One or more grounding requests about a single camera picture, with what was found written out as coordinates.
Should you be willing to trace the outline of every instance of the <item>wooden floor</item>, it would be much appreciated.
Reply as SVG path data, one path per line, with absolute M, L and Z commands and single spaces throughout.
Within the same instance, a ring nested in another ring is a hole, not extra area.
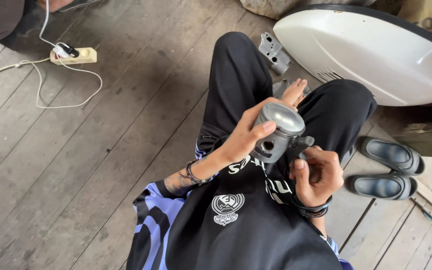
M 104 0 L 56 15 L 45 37 L 95 48 L 98 62 L 82 68 L 103 78 L 103 90 L 82 108 L 44 110 L 35 106 L 32 66 L 0 73 L 0 269 L 124 269 L 136 224 L 132 201 L 194 157 L 215 41 L 240 31 L 259 44 L 274 21 L 237 0 Z M 0 67 L 50 50 L 37 39 L 27 44 L 36 49 L 0 45 Z M 78 104 L 99 86 L 88 73 L 39 67 L 50 106 Z M 285 77 L 321 84 L 297 64 Z M 361 134 L 391 139 L 377 118 Z M 432 157 L 425 161 L 419 179 L 432 189 Z M 344 166 L 346 176 L 389 171 L 358 152 Z M 326 224 L 356 269 L 432 270 L 432 223 L 411 201 L 342 188 Z

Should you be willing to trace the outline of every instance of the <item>electrical outlet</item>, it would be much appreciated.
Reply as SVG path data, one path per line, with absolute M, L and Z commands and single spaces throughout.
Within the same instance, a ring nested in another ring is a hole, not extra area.
M 98 54 L 93 48 L 76 48 L 76 50 L 79 52 L 78 57 L 69 56 L 68 58 L 62 58 L 57 56 L 56 53 L 53 51 L 49 53 L 49 57 L 51 62 L 57 65 L 61 65 L 61 62 L 63 62 L 65 65 L 72 65 L 96 63 L 98 61 Z

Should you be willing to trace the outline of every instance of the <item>fingernail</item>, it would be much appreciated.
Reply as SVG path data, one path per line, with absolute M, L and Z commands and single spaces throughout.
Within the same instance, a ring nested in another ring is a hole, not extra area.
M 304 168 L 304 161 L 302 159 L 297 159 L 295 162 L 296 169 Z
M 275 124 L 273 121 L 267 121 L 264 124 L 262 124 L 262 128 L 264 129 L 265 132 L 270 132 L 273 131 L 274 125 Z

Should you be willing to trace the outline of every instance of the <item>black pants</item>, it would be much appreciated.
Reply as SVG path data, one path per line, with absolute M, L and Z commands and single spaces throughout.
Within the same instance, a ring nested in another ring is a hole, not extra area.
M 230 32 L 220 37 L 214 46 L 196 154 L 219 147 L 245 110 L 273 96 L 272 86 L 267 66 L 248 36 Z M 376 101 L 361 83 L 333 80 L 312 91 L 297 108 L 306 125 L 303 136 L 315 138 L 314 144 L 323 150 L 338 153 L 341 161 L 376 109 Z M 277 167 L 286 175 L 288 161 L 283 159 Z

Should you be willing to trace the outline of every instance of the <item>forearm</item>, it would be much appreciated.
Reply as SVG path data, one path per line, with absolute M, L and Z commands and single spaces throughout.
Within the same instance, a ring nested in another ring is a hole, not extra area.
M 218 150 L 215 150 L 213 153 L 192 164 L 191 172 L 192 175 L 198 179 L 207 179 L 230 164 L 230 162 L 225 162 L 219 156 Z M 182 196 L 188 192 L 192 186 L 195 185 L 191 179 L 184 178 L 179 175 L 179 172 L 181 172 L 183 175 L 186 175 L 186 168 L 181 169 L 180 171 L 177 171 L 176 173 L 164 179 L 164 185 L 168 191 L 176 196 Z
M 325 226 L 325 217 L 322 216 L 321 218 L 309 218 L 309 221 L 321 232 L 321 234 L 328 239 L 328 234 L 326 233 L 326 226 Z

